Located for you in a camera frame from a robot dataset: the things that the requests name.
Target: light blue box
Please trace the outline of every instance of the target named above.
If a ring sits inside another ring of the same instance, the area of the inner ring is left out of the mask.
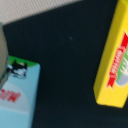
[[[40,65],[9,56],[11,75],[0,91],[0,128],[31,128]]]

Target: cardboard box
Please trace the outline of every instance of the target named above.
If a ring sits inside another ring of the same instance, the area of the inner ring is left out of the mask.
[[[96,102],[122,108],[128,97],[128,0],[118,0],[94,84]]]
[[[9,56],[11,74],[0,91],[0,128],[31,128],[40,65]]]

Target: red label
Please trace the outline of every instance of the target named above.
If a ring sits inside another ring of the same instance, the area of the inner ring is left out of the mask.
[[[2,89],[0,93],[0,99],[16,102],[20,95],[20,93],[15,93],[13,91],[5,91],[4,89]]]
[[[112,88],[114,86],[114,82],[115,82],[116,77],[117,77],[117,72],[118,72],[124,51],[127,48],[127,45],[128,45],[128,36],[125,33],[123,40],[122,40],[122,43],[116,51],[116,55],[115,55],[115,58],[113,60],[112,67],[111,67],[111,70],[109,73],[109,80],[108,80],[107,86],[111,86]]]

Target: dark surface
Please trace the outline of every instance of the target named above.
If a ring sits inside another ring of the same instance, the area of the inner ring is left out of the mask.
[[[86,0],[4,26],[10,55],[39,62],[32,128],[127,128],[123,109],[99,106],[93,84],[117,0]]]

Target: packaging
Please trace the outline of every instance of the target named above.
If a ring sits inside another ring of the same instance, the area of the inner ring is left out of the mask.
[[[94,84],[96,102],[122,108],[128,96],[128,0],[118,0]]]
[[[3,33],[2,23],[0,22],[0,89],[8,79],[9,73],[6,71],[8,65],[8,49]]]
[[[9,56],[11,74],[0,91],[0,128],[31,128],[40,65]]]

